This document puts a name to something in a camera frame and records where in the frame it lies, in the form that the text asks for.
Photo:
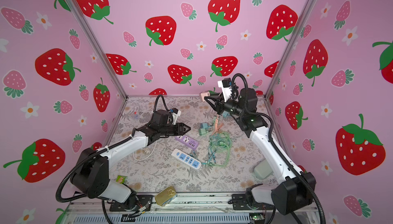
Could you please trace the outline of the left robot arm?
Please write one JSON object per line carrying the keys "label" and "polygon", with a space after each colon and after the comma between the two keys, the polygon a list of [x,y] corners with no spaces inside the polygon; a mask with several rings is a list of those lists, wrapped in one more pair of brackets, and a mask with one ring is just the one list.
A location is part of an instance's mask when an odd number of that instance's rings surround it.
{"label": "left robot arm", "polygon": [[150,121],[134,128],[127,138],[101,149],[84,150],[75,167],[59,184],[55,193],[56,200],[65,203],[88,197],[98,198],[102,204],[112,200],[123,209],[131,210],[132,217],[139,216],[141,208],[136,191],[125,184],[110,180],[109,170],[123,158],[160,139],[189,132],[191,127],[177,121],[180,114],[177,108],[154,108]]}

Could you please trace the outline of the pink charger plug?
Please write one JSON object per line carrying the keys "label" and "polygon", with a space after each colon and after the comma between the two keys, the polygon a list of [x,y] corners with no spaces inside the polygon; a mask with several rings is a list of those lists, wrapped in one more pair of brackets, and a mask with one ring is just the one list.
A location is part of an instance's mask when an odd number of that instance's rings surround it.
{"label": "pink charger plug", "polygon": [[199,94],[199,96],[201,98],[201,101],[204,102],[205,98],[210,96],[210,92],[208,92],[208,91],[202,92]]}

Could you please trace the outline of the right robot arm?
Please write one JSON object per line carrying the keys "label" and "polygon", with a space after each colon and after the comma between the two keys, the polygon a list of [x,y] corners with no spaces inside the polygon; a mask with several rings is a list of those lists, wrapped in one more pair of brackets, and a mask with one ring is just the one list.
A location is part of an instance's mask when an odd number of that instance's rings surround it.
{"label": "right robot arm", "polygon": [[219,115],[228,112],[245,133],[247,138],[259,148],[273,171],[278,186],[263,195],[262,186],[251,188],[251,200],[257,203],[273,205],[282,215],[292,215],[295,211],[315,204],[319,222],[326,222],[322,204],[315,193],[316,179],[312,173],[305,173],[296,165],[280,144],[273,138],[273,119],[257,111],[258,97],[256,91],[249,88],[246,78],[237,73],[233,78],[218,81],[221,93],[209,95],[204,100]]}

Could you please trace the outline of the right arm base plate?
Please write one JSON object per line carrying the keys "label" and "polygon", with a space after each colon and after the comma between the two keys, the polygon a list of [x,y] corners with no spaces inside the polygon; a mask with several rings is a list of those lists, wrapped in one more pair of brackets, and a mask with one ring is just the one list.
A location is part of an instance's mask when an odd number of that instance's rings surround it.
{"label": "right arm base plate", "polygon": [[249,194],[232,194],[228,201],[234,210],[273,210],[274,206],[267,203],[256,202]]}

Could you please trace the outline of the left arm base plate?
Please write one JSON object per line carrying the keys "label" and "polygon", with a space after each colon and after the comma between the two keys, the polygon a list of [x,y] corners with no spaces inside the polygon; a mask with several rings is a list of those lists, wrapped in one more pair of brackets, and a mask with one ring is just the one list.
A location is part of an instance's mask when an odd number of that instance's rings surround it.
{"label": "left arm base plate", "polygon": [[150,194],[137,194],[131,196],[125,203],[119,203],[113,201],[110,206],[111,212],[138,212],[142,209],[144,211],[150,211],[151,204],[153,202],[153,195]]}

